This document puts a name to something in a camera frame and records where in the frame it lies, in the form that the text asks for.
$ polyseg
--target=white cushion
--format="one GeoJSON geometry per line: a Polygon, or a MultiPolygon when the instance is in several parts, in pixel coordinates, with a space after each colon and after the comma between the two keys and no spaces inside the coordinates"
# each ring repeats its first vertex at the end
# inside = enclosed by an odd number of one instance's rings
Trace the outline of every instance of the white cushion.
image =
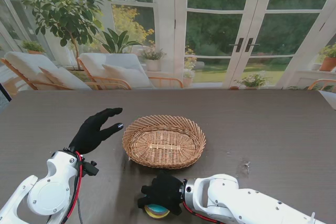
{"type": "Polygon", "coordinates": [[[152,88],[153,85],[148,77],[140,72],[138,69],[127,69],[118,66],[111,66],[107,64],[102,65],[109,73],[109,78],[120,79],[126,81],[131,88],[152,88]]]}
{"type": "MultiPolygon", "coordinates": [[[[46,70],[58,69],[51,60],[44,55],[31,55],[23,52],[8,52],[5,54],[5,59],[22,73],[29,81],[41,81],[52,83],[40,70],[39,67],[46,70]]],[[[35,86],[39,90],[56,90],[56,88],[46,85],[35,86]]]]}
{"type": "Polygon", "coordinates": [[[65,68],[56,70],[46,70],[40,68],[41,71],[54,83],[74,90],[91,90],[84,82],[74,76],[65,68]]]}
{"type": "Polygon", "coordinates": [[[92,76],[101,78],[108,78],[108,76],[110,76],[110,74],[102,66],[103,64],[127,69],[137,69],[147,76],[135,54],[85,53],[81,54],[79,58],[82,60],[84,66],[92,76]]]}

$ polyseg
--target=red cable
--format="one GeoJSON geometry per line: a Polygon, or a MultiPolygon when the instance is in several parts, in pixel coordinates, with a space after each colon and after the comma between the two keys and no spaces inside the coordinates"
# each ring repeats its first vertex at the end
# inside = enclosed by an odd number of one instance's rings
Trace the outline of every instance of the red cable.
{"type": "Polygon", "coordinates": [[[185,201],[183,201],[183,206],[184,206],[185,209],[187,209],[191,214],[193,214],[193,215],[195,215],[195,216],[197,216],[197,217],[200,217],[200,218],[203,219],[203,220],[207,220],[207,221],[210,221],[210,222],[213,222],[213,223],[218,223],[218,224],[225,224],[225,223],[223,223],[223,222],[221,222],[221,221],[219,221],[219,220],[210,219],[210,218],[207,218],[207,217],[205,217],[205,216],[203,216],[203,215],[199,215],[199,214],[195,213],[193,210],[191,210],[191,209],[187,206],[187,204],[185,203],[185,201]]]}
{"type": "MultiPolygon", "coordinates": [[[[82,158],[81,158],[79,152],[76,152],[76,154],[77,154],[77,156],[79,158],[79,161],[82,161],[82,158]]],[[[78,195],[79,195],[79,188],[80,188],[81,180],[82,180],[82,164],[79,165],[79,180],[78,180],[78,186],[77,186],[77,191],[76,191],[76,195],[75,195],[75,201],[73,202],[74,204],[72,205],[67,218],[70,217],[73,209],[75,208],[75,205],[76,205],[76,202],[77,202],[77,199],[78,199],[78,195]]]]}

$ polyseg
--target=door handle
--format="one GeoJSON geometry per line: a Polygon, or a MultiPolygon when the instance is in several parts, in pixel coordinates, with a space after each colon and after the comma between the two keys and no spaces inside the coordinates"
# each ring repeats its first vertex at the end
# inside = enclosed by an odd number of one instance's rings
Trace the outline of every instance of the door handle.
{"type": "Polygon", "coordinates": [[[238,44],[229,44],[229,46],[237,46],[236,52],[239,52],[240,49],[241,49],[241,46],[243,44],[243,40],[244,40],[244,38],[240,38],[239,41],[238,41],[238,44]]]}
{"type": "Polygon", "coordinates": [[[253,38],[249,38],[247,42],[247,46],[245,49],[245,52],[249,52],[251,46],[260,46],[260,44],[251,44],[253,41],[253,38]]]}

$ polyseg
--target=yellow object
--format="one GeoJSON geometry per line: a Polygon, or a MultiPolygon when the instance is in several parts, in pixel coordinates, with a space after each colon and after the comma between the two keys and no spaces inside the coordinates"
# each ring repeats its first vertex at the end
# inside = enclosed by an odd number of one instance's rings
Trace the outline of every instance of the yellow object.
{"type": "Polygon", "coordinates": [[[147,206],[145,206],[145,211],[146,211],[146,213],[147,213],[150,217],[152,217],[152,218],[154,218],[154,219],[162,219],[162,218],[166,217],[166,216],[170,213],[170,211],[168,211],[168,212],[166,212],[166,213],[163,214],[163,215],[156,215],[156,214],[152,213],[152,212],[150,211],[150,209],[149,209],[147,206]]]}

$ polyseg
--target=yellow flowering shrub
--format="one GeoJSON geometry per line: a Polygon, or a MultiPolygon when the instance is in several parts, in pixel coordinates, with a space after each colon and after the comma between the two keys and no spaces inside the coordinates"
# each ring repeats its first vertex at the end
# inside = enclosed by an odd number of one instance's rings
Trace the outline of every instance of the yellow flowering shrub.
{"type": "Polygon", "coordinates": [[[154,33],[154,30],[146,31],[142,25],[134,20],[137,15],[139,13],[136,8],[113,5],[113,18],[117,34],[127,30],[127,34],[130,36],[129,40],[135,40],[143,44],[146,42],[147,36],[154,33]]]}
{"type": "MultiPolygon", "coordinates": [[[[185,47],[185,54],[186,55],[195,55],[194,51],[189,48],[189,46],[185,47]]],[[[196,57],[186,57],[184,58],[184,68],[192,70],[196,65],[197,58],[196,57]]]]}

